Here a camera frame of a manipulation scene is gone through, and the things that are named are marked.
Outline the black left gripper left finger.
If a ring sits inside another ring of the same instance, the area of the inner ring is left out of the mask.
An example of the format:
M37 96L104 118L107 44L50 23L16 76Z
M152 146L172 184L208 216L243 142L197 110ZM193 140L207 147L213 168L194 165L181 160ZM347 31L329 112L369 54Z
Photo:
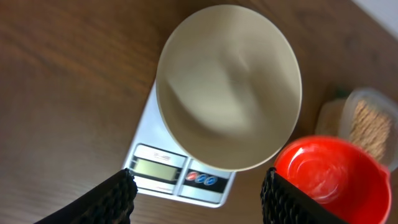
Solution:
M37 224L130 224L137 185L123 169Z

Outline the red plastic scoop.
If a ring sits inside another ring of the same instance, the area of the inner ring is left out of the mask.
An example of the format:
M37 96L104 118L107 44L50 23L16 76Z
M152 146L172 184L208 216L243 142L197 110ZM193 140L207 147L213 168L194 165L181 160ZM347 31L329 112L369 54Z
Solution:
M276 172L347 223L385 223L391 211L390 172L361 148L331 136L285 146Z

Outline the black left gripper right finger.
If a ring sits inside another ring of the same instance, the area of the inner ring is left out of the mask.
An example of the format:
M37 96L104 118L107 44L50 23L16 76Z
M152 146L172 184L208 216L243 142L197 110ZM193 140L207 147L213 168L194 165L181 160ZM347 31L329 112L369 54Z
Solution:
M266 172L260 198L264 224L344 224L280 176L275 167Z

